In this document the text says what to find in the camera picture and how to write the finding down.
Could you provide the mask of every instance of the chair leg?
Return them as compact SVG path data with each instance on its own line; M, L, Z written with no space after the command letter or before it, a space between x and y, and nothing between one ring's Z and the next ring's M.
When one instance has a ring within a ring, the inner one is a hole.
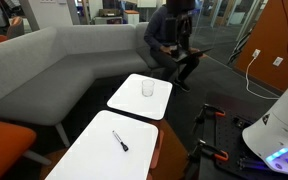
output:
M70 142L66 136L62 123L58 123L55 125L57 132L60 134L60 137L65 145L65 147L70 147Z
M44 165L50 165L52 163L50 160L46 159L45 157L43 157L43 156L41 156L41 155L39 155L33 151L30 151L30 150L27 150L23 154L23 156L26 158L32 159L33 161L44 164Z

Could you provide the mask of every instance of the sofa backrest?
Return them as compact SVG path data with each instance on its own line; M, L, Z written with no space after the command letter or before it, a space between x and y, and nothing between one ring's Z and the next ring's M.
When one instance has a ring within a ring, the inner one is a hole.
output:
M146 31L147 25L148 25L148 22L142 22L136 25L137 48L148 46L148 44L144 41L144 34Z
M68 54L130 50L136 48L135 27L80 25L58 28Z
M55 28L0 43L0 99L65 55Z

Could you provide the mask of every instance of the laptop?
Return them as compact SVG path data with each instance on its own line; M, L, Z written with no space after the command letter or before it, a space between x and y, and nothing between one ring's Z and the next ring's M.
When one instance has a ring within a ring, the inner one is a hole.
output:
M173 57L173 60L175 61L175 62L180 62L180 61L182 61L183 59L185 59L186 57L188 57L188 56L192 56L192 57L194 57L194 58L196 58L196 57L201 57L201 56L203 56L203 54L204 53L206 53L207 51L210 51L210 50L212 50L213 48L209 48L209 49L205 49L205 50L202 50L202 51L198 51L198 52L196 52L196 53L193 53L193 54L190 54L189 52L187 52L187 51L184 51L184 50L179 50L179 55L178 55L178 57Z

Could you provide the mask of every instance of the white robot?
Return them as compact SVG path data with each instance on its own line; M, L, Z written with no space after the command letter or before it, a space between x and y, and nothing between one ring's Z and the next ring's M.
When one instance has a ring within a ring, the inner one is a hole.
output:
M288 174L288 89L242 136L270 169Z

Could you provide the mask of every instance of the orange chair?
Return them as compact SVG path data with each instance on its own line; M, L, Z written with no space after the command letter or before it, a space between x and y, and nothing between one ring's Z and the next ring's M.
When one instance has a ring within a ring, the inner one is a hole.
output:
M51 161L29 151L36 133L31 129L0 122L0 177L23 155L44 165Z
M146 180L153 180L153 177L152 177L152 175L150 173L147 174Z
M155 169L157 166L158 159L160 157L161 148L162 148L163 138L164 138L164 131L159 130L158 138L156 141L156 145L154 148L154 152L153 152L153 156L152 156L152 160L151 160L151 164L150 164L151 170Z
M12 19L6 36L0 35L0 42L6 41L8 39L13 39L21 35L24 35L23 19L17 16Z

